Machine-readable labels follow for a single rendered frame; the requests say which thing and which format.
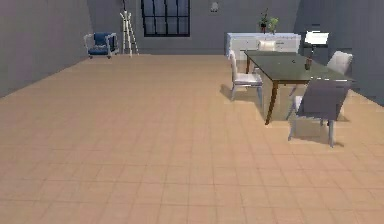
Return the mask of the green houseplant in pot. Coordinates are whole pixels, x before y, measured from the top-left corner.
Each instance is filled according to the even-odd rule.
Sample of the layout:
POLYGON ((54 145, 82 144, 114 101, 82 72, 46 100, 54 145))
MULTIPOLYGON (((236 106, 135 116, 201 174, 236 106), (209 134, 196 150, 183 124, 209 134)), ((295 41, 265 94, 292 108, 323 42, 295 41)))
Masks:
POLYGON ((261 13, 261 19, 258 22, 259 28, 263 34, 269 31, 272 34, 276 33, 276 27, 279 19, 277 17, 269 17, 268 10, 261 13))

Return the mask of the white dining chair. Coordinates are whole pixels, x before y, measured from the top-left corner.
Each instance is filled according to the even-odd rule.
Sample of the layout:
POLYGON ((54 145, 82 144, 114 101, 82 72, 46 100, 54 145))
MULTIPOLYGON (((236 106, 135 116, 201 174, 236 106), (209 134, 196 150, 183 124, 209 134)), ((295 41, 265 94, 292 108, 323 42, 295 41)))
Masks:
POLYGON ((260 40, 258 44, 259 51, 275 51, 276 50, 276 42, 275 41, 267 41, 260 40))
POLYGON ((317 119, 320 124, 327 121, 328 144, 334 146, 334 123, 337 121, 348 91, 352 85, 350 80, 312 79, 303 96, 293 96, 292 104, 286 116, 291 114, 288 140, 291 140, 296 130, 296 120, 300 117, 317 119))
POLYGON ((254 68, 251 73, 240 73, 237 69, 237 60, 233 50, 229 51, 228 59, 231 61, 232 70, 231 100, 234 100, 238 87, 255 87, 257 89, 257 97, 259 101, 262 101, 263 80, 261 78, 261 70, 254 68))
POLYGON ((352 59, 353 55, 350 53, 335 51, 331 59, 328 61, 327 67, 341 74, 345 74, 352 62, 352 59))

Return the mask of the white sideboard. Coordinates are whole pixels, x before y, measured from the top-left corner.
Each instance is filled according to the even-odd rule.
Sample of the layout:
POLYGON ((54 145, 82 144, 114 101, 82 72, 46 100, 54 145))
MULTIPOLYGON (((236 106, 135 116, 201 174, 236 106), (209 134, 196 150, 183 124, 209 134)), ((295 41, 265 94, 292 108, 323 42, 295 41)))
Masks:
POLYGON ((295 33, 227 33, 225 53, 235 53, 237 60, 245 60, 245 50, 257 50, 260 41, 274 41, 279 52, 298 52, 301 36, 295 33))

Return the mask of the dark framed window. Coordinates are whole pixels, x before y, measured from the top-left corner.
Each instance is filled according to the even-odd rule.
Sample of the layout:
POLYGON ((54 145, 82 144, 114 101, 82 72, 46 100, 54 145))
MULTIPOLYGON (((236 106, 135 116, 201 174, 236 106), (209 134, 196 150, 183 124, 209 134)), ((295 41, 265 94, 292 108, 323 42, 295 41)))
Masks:
POLYGON ((145 37, 189 37, 190 0, 141 0, 145 37))

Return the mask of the white coat stand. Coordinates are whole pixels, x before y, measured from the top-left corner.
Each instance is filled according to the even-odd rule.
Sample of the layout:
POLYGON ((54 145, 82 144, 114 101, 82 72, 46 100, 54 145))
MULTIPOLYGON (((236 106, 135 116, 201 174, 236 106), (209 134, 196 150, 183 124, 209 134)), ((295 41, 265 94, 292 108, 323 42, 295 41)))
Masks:
POLYGON ((127 53, 130 57, 133 53, 139 54, 134 29, 132 26, 131 18, 132 14, 124 10, 120 14, 122 18, 122 52, 127 53))

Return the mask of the dark glass dining table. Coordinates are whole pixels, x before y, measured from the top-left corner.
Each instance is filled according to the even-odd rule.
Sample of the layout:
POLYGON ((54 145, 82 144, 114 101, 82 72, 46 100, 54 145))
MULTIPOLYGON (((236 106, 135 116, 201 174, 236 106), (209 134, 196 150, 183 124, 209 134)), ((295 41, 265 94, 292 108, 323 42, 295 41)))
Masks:
POLYGON ((312 78, 328 78, 330 80, 348 80, 344 74, 327 66, 312 61, 311 69, 305 70, 306 57, 295 52, 245 50, 246 72, 250 71, 250 63, 256 65, 272 82, 272 90, 265 124, 271 121, 278 87, 280 84, 307 84, 312 78))

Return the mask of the dark bottle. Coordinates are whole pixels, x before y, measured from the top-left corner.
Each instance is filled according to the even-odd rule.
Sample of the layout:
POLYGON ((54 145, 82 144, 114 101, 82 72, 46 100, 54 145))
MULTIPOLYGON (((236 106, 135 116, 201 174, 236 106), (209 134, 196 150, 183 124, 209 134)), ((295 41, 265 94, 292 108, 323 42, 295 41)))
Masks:
POLYGON ((306 59, 306 62, 305 62, 305 70, 310 70, 311 69, 311 65, 312 65, 312 59, 313 59, 313 54, 314 54, 314 45, 313 44, 306 44, 304 46, 304 49, 310 49, 310 54, 309 56, 307 57, 306 59))

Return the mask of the white lamp on dark stand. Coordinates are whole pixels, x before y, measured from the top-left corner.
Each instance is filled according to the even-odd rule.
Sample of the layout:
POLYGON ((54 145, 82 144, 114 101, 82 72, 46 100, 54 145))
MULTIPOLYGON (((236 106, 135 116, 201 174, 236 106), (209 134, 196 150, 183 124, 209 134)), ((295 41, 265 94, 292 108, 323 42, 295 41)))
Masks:
POLYGON ((305 35, 303 47, 310 48, 311 53, 314 53, 317 48, 327 48, 328 37, 328 32, 308 31, 305 35))

